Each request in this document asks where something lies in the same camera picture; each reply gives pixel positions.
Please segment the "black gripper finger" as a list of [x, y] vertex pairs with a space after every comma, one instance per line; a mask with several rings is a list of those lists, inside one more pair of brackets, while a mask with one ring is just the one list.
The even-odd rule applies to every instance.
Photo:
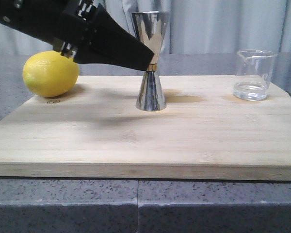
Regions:
[[80, 3], [76, 15], [86, 23], [74, 56], [76, 63], [135, 70], [146, 70], [150, 65], [154, 52], [124, 30], [101, 4]]

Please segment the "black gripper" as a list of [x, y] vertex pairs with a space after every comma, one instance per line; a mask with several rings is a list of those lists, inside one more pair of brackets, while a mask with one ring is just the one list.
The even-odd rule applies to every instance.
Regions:
[[92, 0], [0, 0], [0, 23], [73, 57], [96, 11]]

